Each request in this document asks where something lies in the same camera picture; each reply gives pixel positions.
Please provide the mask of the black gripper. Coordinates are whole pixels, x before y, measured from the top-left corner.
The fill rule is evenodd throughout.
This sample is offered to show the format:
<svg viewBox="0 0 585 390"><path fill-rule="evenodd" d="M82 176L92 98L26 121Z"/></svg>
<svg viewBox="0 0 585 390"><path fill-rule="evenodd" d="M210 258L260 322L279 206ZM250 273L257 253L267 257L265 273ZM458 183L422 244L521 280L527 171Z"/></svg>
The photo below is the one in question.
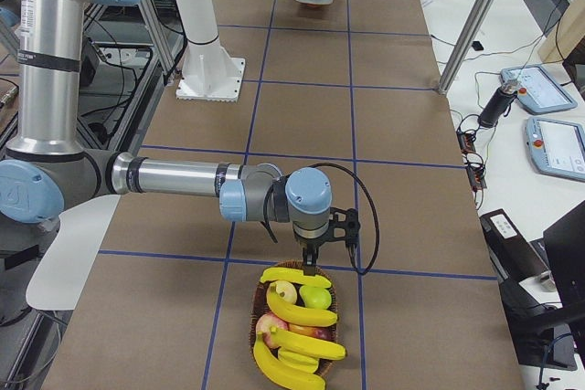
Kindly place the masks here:
<svg viewBox="0 0 585 390"><path fill-rule="evenodd" d="M303 274L315 276L317 274L317 261L319 248L325 243L329 226L316 229L304 229L293 226L296 241L303 249Z"/></svg>

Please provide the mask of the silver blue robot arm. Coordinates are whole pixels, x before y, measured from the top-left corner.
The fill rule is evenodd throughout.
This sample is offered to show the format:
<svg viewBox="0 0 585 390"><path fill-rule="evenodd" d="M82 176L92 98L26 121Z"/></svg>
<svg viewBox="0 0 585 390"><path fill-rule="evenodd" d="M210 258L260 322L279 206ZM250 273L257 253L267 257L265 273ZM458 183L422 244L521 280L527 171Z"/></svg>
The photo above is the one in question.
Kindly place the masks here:
<svg viewBox="0 0 585 390"><path fill-rule="evenodd" d="M140 0L21 0L16 136L1 163L1 211L39 223L107 194L214 196L229 221L291 223L303 271L333 230L328 177L309 167L283 176L268 163L159 161L83 147L77 139L84 7Z"/></svg>

